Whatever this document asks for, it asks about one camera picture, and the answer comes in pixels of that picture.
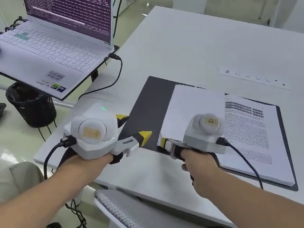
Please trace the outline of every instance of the black trash bin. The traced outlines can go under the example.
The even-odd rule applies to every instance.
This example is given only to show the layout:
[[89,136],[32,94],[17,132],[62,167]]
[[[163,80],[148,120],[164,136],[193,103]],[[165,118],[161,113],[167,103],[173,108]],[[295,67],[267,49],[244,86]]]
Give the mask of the black trash bin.
[[6,98],[31,127],[45,127],[56,119],[52,97],[25,84],[12,84],[6,91]]

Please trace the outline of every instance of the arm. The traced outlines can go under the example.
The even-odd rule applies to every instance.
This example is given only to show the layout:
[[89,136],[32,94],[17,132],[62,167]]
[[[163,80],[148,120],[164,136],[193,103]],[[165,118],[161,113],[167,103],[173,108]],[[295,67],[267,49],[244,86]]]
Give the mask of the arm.
[[75,156],[45,182],[0,206],[2,227],[43,228],[81,189],[97,178],[113,160],[111,155],[85,161]]
[[196,192],[239,228],[286,228],[304,224],[304,205],[264,191],[217,167],[209,154],[182,152]]

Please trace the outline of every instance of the black folder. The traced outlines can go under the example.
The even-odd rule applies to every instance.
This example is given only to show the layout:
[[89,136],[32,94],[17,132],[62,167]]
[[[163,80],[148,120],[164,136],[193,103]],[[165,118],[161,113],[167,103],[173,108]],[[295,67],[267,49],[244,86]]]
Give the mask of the black folder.
[[[134,132],[138,131],[152,131],[152,136],[148,140],[148,142],[145,144],[144,148],[161,152],[164,154],[168,154],[166,151],[162,150],[161,148],[157,147],[157,141],[159,138],[159,134],[161,132],[162,128],[162,122],[165,118],[165,115],[167,113],[168,105],[173,93],[173,90],[176,85],[183,85],[182,83],[173,82],[157,77],[150,76],[148,77],[131,113],[129,120],[125,124],[121,134],[120,138],[127,137],[129,135],[132,135]],[[280,107],[276,106],[278,120],[280,123],[280,128],[285,144],[285,148],[287,151],[287,156],[290,162],[290,166],[292,168],[295,185],[292,187],[278,184],[272,181],[263,180],[265,183],[269,183],[281,188],[285,188],[292,191],[298,191],[298,184],[295,177],[295,171],[294,166],[291,158],[291,154],[288,147],[287,137],[283,125],[283,120],[281,116]],[[246,175],[240,172],[235,172],[231,170],[227,170],[228,172],[238,174],[241,176],[249,177],[252,179],[257,180],[256,177]]]

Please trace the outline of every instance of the white laptop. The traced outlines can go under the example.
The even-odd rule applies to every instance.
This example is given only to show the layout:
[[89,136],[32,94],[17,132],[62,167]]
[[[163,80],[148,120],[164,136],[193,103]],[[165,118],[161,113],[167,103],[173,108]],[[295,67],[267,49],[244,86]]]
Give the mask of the white laptop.
[[0,74],[64,100],[114,51],[111,0],[24,0],[0,35]]

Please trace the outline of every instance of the paper document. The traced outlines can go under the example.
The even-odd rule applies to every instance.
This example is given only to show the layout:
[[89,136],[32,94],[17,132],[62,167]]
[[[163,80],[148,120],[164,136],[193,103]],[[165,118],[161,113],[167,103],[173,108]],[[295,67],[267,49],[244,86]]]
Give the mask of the paper document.
[[[295,180],[284,145],[276,106],[185,85],[175,86],[159,138],[182,141],[197,114],[225,119],[224,137],[255,167],[262,179],[287,186]],[[255,176],[231,148],[217,154],[221,167]]]

